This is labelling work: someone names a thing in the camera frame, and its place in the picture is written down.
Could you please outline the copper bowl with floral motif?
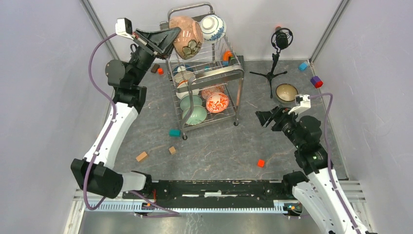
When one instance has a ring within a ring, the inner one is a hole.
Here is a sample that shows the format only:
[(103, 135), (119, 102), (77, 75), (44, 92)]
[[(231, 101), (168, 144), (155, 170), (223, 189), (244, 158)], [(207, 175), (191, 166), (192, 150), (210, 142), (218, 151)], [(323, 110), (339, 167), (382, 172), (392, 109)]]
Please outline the copper bowl with floral motif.
[(173, 43), (177, 54), (183, 60), (193, 58), (200, 51), (204, 41), (199, 23), (188, 16), (175, 16), (169, 20), (169, 28), (175, 27), (181, 29)]

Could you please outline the dark bowl with lattice band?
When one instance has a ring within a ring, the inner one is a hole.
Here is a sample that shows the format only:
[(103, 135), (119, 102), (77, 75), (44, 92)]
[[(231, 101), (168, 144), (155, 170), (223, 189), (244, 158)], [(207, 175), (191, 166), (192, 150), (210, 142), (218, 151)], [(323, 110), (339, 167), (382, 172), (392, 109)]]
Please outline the dark bowl with lattice band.
[(276, 88), (276, 98), (281, 103), (294, 102), (298, 94), (297, 88), (289, 83), (280, 84)]

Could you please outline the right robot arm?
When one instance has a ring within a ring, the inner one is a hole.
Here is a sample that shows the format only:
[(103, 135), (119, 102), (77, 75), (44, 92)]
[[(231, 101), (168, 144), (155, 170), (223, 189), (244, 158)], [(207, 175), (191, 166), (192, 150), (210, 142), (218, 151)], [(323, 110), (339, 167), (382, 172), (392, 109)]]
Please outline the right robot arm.
[(290, 108), (277, 106), (256, 111), (262, 127), (273, 124), (295, 146), (294, 156), (301, 171), (285, 174), (281, 192), (296, 198), (324, 234), (368, 234), (339, 183), (329, 154), (320, 143), (321, 121), (312, 116), (298, 117)]

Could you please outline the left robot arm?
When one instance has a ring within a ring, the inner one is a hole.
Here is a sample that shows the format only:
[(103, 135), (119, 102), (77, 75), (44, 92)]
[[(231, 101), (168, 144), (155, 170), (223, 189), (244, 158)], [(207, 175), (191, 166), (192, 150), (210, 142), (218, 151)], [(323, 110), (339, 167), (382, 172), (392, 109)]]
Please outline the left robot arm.
[(147, 88), (139, 83), (156, 58), (171, 56), (180, 32), (178, 27), (155, 32), (129, 30), (127, 35), (134, 41), (130, 61), (112, 59), (106, 64), (105, 73), (108, 84), (114, 88), (114, 96), (110, 97), (100, 88), (97, 90), (109, 100), (111, 112), (90, 150), (82, 159), (75, 158), (71, 163), (71, 171), (83, 193), (115, 198), (121, 192), (134, 190), (143, 199), (152, 195), (150, 175), (117, 173), (113, 170), (114, 161), (146, 100)]

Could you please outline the steel two-tier dish rack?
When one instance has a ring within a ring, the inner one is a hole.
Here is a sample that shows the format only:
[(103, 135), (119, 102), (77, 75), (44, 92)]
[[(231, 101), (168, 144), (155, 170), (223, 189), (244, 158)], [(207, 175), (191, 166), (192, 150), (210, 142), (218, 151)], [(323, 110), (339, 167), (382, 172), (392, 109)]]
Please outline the steel two-tier dish rack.
[[(229, 62), (223, 62), (224, 51), (229, 50), (232, 57)], [(200, 52), (189, 60), (183, 60), (177, 53), (173, 53), (166, 60), (166, 73), (171, 81), (172, 100), (178, 117), (182, 139), (188, 138), (188, 131), (209, 126), (226, 120), (232, 120), (234, 126), (239, 124), (239, 112), (244, 84), (243, 56), (238, 56), (226, 36), (219, 42), (203, 44)], [(180, 99), (176, 95), (176, 84), (173, 80), (173, 69), (179, 65), (188, 64), (194, 70), (195, 76), (189, 79), (188, 93), (192, 100), (193, 95), (201, 96), (201, 91), (209, 86), (224, 85), (224, 94), (229, 97), (228, 107), (220, 113), (207, 111), (206, 120), (197, 125), (186, 125), (194, 110), (193, 104), (185, 111), (180, 109)]]

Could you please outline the brown block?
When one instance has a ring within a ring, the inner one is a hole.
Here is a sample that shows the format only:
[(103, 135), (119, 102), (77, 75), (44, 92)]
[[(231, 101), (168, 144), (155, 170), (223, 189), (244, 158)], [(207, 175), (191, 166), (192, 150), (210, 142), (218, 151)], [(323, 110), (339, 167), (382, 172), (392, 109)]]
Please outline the brown block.
[(152, 66), (150, 71), (155, 74), (155, 73), (157, 73), (159, 68), (160, 68), (160, 65), (156, 63)]

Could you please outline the small red block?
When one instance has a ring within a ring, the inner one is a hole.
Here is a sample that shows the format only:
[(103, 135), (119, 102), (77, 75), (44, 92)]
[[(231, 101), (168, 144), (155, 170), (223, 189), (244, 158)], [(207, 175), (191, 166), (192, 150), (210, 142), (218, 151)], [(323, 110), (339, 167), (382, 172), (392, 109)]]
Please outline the small red block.
[(164, 70), (162, 68), (158, 68), (157, 70), (159, 75), (163, 75), (164, 74)]

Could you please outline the white bowl with orange rim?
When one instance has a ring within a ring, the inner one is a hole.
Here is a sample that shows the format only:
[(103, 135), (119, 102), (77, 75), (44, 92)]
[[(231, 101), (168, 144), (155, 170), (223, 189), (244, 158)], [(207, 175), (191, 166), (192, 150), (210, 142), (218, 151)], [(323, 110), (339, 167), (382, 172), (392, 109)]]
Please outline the white bowl with orange rim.
[(177, 88), (176, 95), (179, 99), (182, 99), (189, 95), (188, 82), (189, 79), (193, 78), (194, 76), (195, 74), (191, 71), (181, 71), (173, 77)]

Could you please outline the white blue floral bowl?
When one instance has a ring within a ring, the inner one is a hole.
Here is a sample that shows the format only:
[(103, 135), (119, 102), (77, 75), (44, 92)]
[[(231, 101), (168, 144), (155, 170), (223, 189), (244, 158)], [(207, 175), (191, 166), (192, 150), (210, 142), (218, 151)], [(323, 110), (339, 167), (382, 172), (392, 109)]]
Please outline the white blue floral bowl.
[(217, 15), (204, 17), (200, 22), (203, 33), (203, 43), (214, 44), (219, 42), (226, 33), (226, 22)]

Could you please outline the orange arch block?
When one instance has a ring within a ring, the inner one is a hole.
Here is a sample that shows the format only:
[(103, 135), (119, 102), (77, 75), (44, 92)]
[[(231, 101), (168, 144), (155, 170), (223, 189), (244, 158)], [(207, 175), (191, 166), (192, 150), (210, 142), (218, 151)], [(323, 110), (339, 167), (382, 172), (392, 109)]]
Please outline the orange arch block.
[(232, 53), (229, 50), (224, 51), (223, 53), (223, 62), (229, 62), (231, 57), (232, 57)]

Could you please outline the celadon green front bowl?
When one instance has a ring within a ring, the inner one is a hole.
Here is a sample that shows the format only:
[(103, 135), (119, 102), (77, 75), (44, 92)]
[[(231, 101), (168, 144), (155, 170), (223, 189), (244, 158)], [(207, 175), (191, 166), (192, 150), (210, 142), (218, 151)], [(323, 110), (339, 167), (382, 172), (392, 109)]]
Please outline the celadon green front bowl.
[(197, 125), (205, 121), (207, 118), (207, 110), (202, 106), (194, 106), (194, 110), (189, 119), (185, 122), (186, 125)]

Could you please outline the celadon green bowl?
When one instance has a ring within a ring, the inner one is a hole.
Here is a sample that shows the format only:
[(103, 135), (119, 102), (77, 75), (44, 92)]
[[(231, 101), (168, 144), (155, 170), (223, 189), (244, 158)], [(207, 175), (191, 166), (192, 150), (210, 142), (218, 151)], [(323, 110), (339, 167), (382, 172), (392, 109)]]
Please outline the celadon green bowl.
[(189, 119), (185, 122), (186, 125), (197, 125), (205, 121), (207, 118), (207, 110), (202, 106), (194, 106), (194, 110)]
[(203, 100), (198, 95), (193, 95), (192, 100), (189, 95), (186, 95), (181, 99), (179, 106), (182, 111), (185, 111), (191, 107), (191, 104), (193, 104), (193, 106), (202, 106)]

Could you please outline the celadon green rear bowl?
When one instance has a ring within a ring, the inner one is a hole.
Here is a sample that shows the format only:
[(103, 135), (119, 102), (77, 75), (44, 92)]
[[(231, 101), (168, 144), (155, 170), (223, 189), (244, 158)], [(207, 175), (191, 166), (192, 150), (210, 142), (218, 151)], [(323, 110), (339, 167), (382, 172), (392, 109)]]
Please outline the celadon green rear bowl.
[(186, 95), (181, 99), (179, 106), (182, 111), (185, 111), (191, 107), (191, 104), (193, 104), (193, 106), (202, 106), (203, 100), (198, 95), (193, 95), (192, 100), (189, 95)]

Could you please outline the black microphone on tripod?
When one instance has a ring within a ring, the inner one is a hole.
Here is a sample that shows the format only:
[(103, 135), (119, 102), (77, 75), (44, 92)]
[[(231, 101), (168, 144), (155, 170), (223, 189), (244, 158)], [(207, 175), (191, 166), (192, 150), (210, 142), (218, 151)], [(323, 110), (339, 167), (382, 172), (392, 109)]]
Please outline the black microphone on tripod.
[(272, 79), (279, 75), (287, 74), (287, 71), (275, 74), (274, 70), (278, 64), (281, 51), (288, 48), (291, 45), (293, 38), (294, 36), (290, 29), (280, 26), (276, 27), (275, 32), (271, 36), (271, 45), (276, 50), (276, 52), (272, 54), (273, 63), (270, 72), (268, 72), (267, 74), (250, 72), (251, 74), (263, 76), (268, 80), (270, 88), (270, 98), (273, 98)]

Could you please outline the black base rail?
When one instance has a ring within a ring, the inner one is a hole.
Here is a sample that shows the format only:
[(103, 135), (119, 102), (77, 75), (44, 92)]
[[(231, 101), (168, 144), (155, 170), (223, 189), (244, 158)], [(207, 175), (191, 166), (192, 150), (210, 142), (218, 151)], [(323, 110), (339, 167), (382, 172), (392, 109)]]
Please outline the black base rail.
[(269, 208), (295, 199), (280, 180), (159, 180), (142, 194), (164, 208)]

